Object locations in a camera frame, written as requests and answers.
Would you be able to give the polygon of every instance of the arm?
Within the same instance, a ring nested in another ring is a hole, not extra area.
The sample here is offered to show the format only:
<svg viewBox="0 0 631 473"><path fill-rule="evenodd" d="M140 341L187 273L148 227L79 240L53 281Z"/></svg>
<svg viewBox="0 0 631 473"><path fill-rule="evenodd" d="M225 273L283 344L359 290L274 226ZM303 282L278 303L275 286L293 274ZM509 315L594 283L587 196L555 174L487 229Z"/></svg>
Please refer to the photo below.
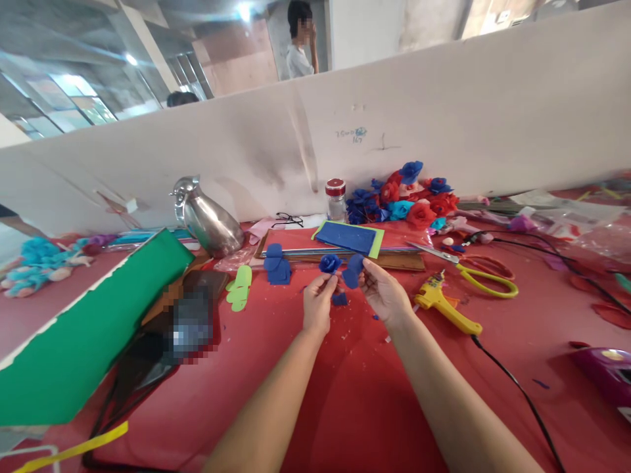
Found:
<svg viewBox="0 0 631 473"><path fill-rule="evenodd" d="M364 260L362 290L384 321L450 472L542 473L411 310L396 279Z"/></svg>
<svg viewBox="0 0 631 473"><path fill-rule="evenodd" d="M337 281L337 276L321 275L304 290L302 332L217 444L205 472L280 470L317 352L329 331Z"/></svg>
<svg viewBox="0 0 631 473"><path fill-rule="evenodd" d="M311 65L314 68L314 74L320 72L320 66L317 61L317 47L316 47L316 25L314 24L312 27L311 36L309 38L309 49L311 49Z"/></svg>

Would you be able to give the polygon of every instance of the hand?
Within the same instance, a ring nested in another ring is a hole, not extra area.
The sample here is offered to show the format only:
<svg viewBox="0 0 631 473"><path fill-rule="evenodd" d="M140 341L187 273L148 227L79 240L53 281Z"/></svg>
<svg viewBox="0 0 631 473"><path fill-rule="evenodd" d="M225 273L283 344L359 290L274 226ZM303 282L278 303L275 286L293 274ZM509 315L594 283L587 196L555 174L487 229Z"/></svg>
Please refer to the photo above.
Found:
<svg viewBox="0 0 631 473"><path fill-rule="evenodd" d="M393 276L367 258L363 260L363 268L360 288L384 323L411 313L408 293Z"/></svg>
<svg viewBox="0 0 631 473"><path fill-rule="evenodd" d="M329 333L331 296L337 287L338 277L322 274L304 290L304 320L302 330L320 339Z"/></svg>

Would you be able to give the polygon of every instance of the yellow scissors handle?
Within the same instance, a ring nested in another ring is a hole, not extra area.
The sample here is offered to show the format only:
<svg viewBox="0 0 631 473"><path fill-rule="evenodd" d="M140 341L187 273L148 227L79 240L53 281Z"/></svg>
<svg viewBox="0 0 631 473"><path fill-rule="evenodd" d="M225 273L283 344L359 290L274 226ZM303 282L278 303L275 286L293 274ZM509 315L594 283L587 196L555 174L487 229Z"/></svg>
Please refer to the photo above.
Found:
<svg viewBox="0 0 631 473"><path fill-rule="evenodd" d="M491 294L492 296L495 296L501 299L512 299L517 294L519 294L519 288L512 281L509 281L508 279L504 279L503 277L485 273L484 271L477 271L476 269L467 268L467 267L462 266L462 264L460 263L456 265L456 268L460 270L460 275L464 279L466 279L471 284L473 284L478 289L484 291L487 294ZM488 287L483 285L481 282L476 280L472 275L476 275L485 279L490 279L491 281L496 281L500 284L503 284L504 286L508 288L509 292L498 292L496 290L489 289Z"/></svg>

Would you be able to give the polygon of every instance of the person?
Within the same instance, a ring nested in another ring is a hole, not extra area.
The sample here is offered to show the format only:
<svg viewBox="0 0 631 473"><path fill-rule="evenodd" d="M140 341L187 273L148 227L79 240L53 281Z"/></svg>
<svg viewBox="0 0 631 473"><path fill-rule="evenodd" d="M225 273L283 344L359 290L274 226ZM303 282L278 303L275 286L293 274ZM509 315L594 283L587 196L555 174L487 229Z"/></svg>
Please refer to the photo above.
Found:
<svg viewBox="0 0 631 473"><path fill-rule="evenodd" d="M311 5L305 1L292 0L289 2L287 20L291 34L291 44L287 49L289 77L296 79L317 74L319 66L317 63L316 24L314 23L314 14L311 12ZM311 49L311 64L309 64L303 49L307 42Z"/></svg>
<svg viewBox="0 0 631 473"><path fill-rule="evenodd" d="M166 106L173 108L175 106L186 105L187 103L199 102L199 99L193 92L171 92L166 98Z"/></svg>
<svg viewBox="0 0 631 473"><path fill-rule="evenodd" d="M392 338L449 471L542 473L440 349L398 281L368 259L363 266L361 290ZM280 469L337 284L338 276L320 275L305 289L302 331L217 444L205 473Z"/></svg>
<svg viewBox="0 0 631 473"><path fill-rule="evenodd" d="M0 205L0 223L4 223L6 226L24 233L28 237L48 239L48 236L43 231L35 228L33 225L29 225L18 214L3 205Z"/></svg>

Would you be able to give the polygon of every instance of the yellow glue gun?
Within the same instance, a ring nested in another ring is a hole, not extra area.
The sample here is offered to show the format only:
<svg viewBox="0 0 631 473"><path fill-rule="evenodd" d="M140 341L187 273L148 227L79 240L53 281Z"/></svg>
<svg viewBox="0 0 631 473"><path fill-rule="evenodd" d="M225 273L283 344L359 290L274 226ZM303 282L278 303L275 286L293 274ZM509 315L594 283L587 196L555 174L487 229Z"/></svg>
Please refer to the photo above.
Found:
<svg viewBox="0 0 631 473"><path fill-rule="evenodd" d="M421 287L419 293L414 297L414 302L425 310L435 307L452 324L468 335L482 333L482 325L470 321L447 302L445 296L442 295L443 282L445 282L443 273L433 275Z"/></svg>

